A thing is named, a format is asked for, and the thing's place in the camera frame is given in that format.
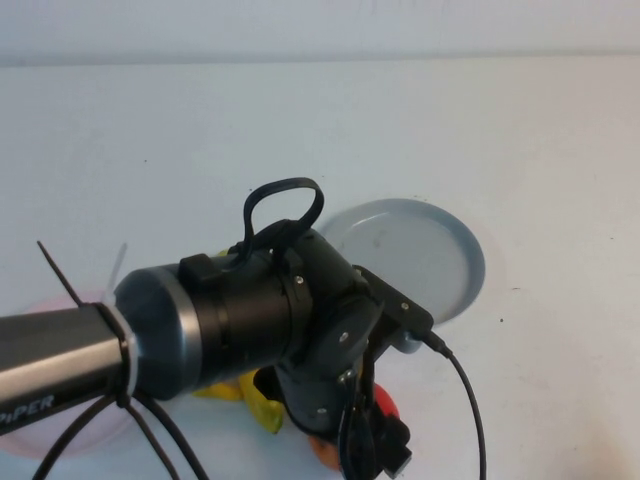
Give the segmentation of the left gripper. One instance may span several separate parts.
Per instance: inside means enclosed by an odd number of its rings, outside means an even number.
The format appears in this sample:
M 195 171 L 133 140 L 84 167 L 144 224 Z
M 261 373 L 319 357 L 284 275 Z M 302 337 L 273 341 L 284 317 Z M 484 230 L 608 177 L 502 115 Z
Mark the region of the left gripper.
M 397 478 L 411 461 L 408 426 L 394 400 L 377 383 L 354 380 L 304 388 L 286 402 L 293 423 L 311 439 L 320 461 L 345 479 Z

